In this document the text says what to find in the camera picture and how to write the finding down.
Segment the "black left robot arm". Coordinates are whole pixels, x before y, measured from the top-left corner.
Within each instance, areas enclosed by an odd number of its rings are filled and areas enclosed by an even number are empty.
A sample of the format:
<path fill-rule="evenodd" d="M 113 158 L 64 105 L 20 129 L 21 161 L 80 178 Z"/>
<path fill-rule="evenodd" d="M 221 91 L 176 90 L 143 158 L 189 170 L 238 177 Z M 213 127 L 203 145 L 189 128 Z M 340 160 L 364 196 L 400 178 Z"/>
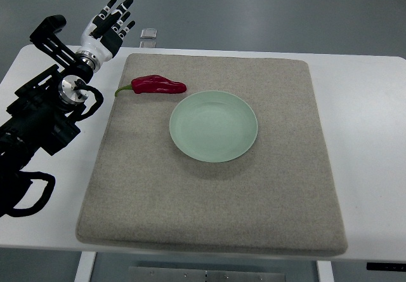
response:
<path fill-rule="evenodd" d="M 74 53 L 57 37 L 66 25 L 62 15 L 45 18 L 30 41 L 56 61 L 15 92 L 1 126 L 1 215 L 28 217 L 44 208 L 55 187 L 55 177 L 24 171 L 43 149 L 54 155 L 80 132 L 76 123 L 92 116 L 103 95 L 89 85 L 96 62 L 87 53 Z"/>

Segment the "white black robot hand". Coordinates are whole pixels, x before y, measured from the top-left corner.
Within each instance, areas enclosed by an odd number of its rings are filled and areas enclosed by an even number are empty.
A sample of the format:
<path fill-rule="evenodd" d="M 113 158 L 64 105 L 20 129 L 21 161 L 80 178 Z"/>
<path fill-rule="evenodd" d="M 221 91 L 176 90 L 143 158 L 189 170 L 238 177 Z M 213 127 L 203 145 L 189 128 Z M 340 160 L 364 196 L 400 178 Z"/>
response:
<path fill-rule="evenodd" d="M 133 3 L 134 0 L 125 0 L 120 4 L 117 4 L 117 0 L 110 0 L 82 33 L 81 47 L 75 54 L 93 72 L 98 72 L 103 63 L 116 56 L 124 38 L 135 26 L 134 20 L 128 20 Z"/>

